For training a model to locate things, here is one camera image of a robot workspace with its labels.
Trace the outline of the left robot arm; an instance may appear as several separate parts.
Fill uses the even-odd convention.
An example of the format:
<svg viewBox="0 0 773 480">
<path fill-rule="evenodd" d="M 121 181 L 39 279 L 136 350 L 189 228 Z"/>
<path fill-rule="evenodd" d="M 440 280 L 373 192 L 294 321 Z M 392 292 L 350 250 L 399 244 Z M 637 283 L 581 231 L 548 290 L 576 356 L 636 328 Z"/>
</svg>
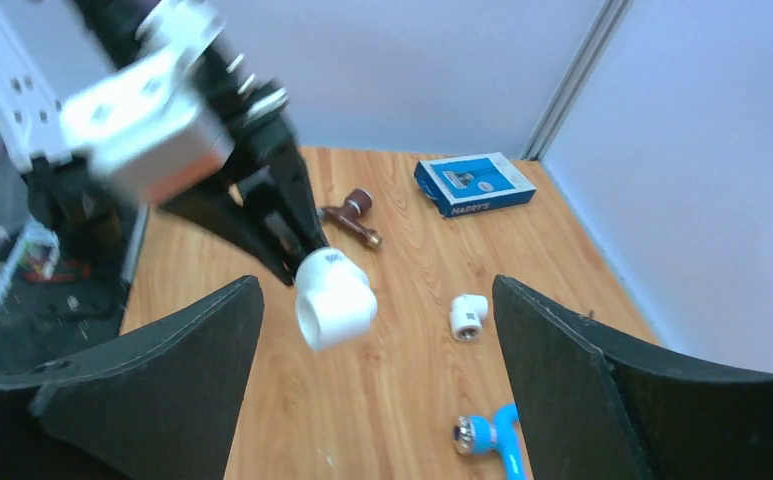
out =
<svg viewBox="0 0 773 480">
<path fill-rule="evenodd" d="M 89 258 L 120 203 L 153 206 L 293 284 L 328 242 L 286 89 L 241 72 L 208 1 L 74 8 L 114 70 L 59 98 L 0 7 L 0 135 L 33 216 Z"/>
</svg>

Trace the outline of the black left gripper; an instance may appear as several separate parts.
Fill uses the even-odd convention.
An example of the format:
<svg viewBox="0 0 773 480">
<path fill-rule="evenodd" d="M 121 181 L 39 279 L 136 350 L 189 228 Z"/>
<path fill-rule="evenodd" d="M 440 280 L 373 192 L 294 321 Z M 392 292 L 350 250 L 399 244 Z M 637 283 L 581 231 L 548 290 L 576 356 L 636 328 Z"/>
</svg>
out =
<svg viewBox="0 0 773 480">
<path fill-rule="evenodd" d="M 243 207 L 228 193 L 197 187 L 159 207 L 249 254 L 291 286 L 284 262 L 301 262 L 329 243 L 282 114 L 285 89 L 241 72 L 241 58 L 224 42 L 225 22 L 209 1 L 77 1 L 74 7 L 119 72 L 163 50 L 185 55 L 186 78 L 234 143 L 216 178 L 238 181 Z"/>
</svg>

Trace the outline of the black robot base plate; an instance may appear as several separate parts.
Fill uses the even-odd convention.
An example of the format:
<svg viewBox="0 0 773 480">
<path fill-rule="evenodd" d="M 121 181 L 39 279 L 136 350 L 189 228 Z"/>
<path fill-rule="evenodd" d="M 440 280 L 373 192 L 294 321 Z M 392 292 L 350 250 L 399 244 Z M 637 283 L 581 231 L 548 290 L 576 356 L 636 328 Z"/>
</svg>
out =
<svg viewBox="0 0 773 480">
<path fill-rule="evenodd" d="M 27 372 L 119 334 L 148 212 L 128 211 L 126 247 L 83 268 L 60 257 L 55 233 L 28 220 L 0 272 L 0 373 Z"/>
</svg>

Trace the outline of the white pvc elbow fitting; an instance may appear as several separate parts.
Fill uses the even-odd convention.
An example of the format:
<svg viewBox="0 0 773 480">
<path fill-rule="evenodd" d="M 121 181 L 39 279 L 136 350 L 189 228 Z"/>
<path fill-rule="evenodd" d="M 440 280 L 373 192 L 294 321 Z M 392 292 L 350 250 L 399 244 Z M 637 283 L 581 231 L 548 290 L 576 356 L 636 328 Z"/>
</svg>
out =
<svg viewBox="0 0 773 480">
<path fill-rule="evenodd" d="M 461 342 L 480 336 L 489 313 L 488 299 L 479 294 L 461 294 L 451 303 L 449 322 L 452 337 Z"/>
</svg>

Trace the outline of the white pvc elbow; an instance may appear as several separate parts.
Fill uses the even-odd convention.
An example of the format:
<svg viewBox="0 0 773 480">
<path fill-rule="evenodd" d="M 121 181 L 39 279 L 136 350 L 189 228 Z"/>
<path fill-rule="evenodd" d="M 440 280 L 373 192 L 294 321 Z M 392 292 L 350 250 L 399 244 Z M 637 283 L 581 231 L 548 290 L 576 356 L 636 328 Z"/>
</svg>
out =
<svg viewBox="0 0 773 480">
<path fill-rule="evenodd" d="M 295 314 L 309 348 L 323 351 L 367 333 L 378 301 L 366 273 L 332 247 L 318 249 L 294 278 Z"/>
</svg>

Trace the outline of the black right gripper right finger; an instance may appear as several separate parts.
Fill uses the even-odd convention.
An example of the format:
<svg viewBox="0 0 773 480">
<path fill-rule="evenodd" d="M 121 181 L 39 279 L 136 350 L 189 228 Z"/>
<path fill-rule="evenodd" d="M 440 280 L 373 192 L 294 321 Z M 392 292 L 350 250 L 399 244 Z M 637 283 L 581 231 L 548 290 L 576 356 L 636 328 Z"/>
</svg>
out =
<svg viewBox="0 0 773 480">
<path fill-rule="evenodd" d="M 494 320 L 538 479 L 773 479 L 773 374 L 694 358 L 518 280 Z"/>
</svg>

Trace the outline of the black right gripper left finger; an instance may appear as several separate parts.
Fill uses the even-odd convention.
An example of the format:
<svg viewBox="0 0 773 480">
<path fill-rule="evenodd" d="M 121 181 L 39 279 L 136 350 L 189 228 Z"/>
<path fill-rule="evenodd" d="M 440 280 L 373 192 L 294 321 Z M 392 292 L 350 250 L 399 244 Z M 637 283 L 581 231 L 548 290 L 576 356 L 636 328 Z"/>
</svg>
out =
<svg viewBox="0 0 773 480">
<path fill-rule="evenodd" d="M 243 276 L 143 327 L 0 374 L 0 479 L 220 479 L 260 335 Z"/>
</svg>

